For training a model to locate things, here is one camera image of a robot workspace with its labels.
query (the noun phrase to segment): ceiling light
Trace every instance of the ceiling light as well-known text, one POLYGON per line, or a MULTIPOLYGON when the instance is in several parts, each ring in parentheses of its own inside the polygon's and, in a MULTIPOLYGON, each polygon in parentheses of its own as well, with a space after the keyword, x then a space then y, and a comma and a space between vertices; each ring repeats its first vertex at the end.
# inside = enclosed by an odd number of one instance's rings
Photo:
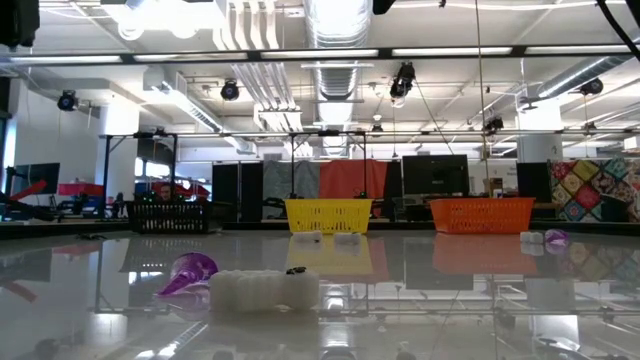
POLYGON ((376 49, 266 51, 261 53, 263 59, 374 58, 377 56, 378 50, 376 49))
POLYGON ((92 63, 120 63, 122 59, 117 55, 83 55, 83 56, 10 56, 4 58, 12 64, 38 64, 38 65, 73 65, 92 63))
POLYGON ((133 58, 139 62, 189 62, 189 61, 215 61, 215 60, 246 60, 247 53, 244 52, 221 52, 213 54, 152 54, 134 55, 133 58))
POLYGON ((352 64, 340 64, 340 63, 313 63, 313 64, 301 64, 301 69, 359 69, 359 68, 372 68, 371 63, 352 63, 352 64))
MULTIPOLYGON (((507 55, 511 53, 511 47, 483 47, 482 55, 507 55)), ((392 56, 456 56, 478 55, 477 47, 470 48, 430 48, 430 49, 393 49, 392 56)))
POLYGON ((576 45, 576 46, 531 46, 527 48, 525 54, 528 55, 551 55, 551 54, 591 54, 603 52, 628 53, 629 48, 625 45, 576 45))

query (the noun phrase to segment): black basket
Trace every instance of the black basket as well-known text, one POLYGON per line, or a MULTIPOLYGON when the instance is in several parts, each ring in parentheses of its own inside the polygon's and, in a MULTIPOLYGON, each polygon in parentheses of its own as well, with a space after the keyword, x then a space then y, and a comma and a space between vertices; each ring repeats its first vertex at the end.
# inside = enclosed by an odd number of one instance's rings
POLYGON ((128 202, 132 230, 141 234, 204 234, 209 232, 211 204, 128 202))

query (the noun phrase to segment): red curtain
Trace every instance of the red curtain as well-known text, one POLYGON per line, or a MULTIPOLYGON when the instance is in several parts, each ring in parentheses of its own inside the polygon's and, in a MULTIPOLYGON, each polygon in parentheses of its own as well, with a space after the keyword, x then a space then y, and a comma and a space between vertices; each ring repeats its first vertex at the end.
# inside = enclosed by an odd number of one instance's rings
MULTIPOLYGON (((384 197, 387 163, 367 161, 367 195, 384 197)), ((364 191, 364 161, 334 160, 320 166, 320 199, 352 199, 364 191)))

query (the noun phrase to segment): plastic basket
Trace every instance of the plastic basket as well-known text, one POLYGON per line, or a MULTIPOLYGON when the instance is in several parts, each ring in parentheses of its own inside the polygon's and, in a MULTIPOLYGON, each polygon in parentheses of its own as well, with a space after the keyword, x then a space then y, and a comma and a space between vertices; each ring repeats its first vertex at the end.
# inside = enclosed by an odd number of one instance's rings
POLYGON ((209 232, 210 204, 127 203, 134 232, 153 234, 204 234, 209 232))
POLYGON ((450 234, 518 234, 529 229, 534 198, 430 202, 436 230, 450 234))
POLYGON ((322 231, 366 233, 372 199, 286 200, 291 232, 322 231))

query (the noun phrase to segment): monitor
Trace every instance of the monitor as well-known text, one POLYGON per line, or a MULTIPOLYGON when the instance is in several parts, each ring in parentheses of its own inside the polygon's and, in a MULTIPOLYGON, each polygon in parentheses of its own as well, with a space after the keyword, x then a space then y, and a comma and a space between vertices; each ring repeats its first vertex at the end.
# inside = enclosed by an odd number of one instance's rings
POLYGON ((403 156, 402 172, 405 195, 469 196, 467 155, 403 156))

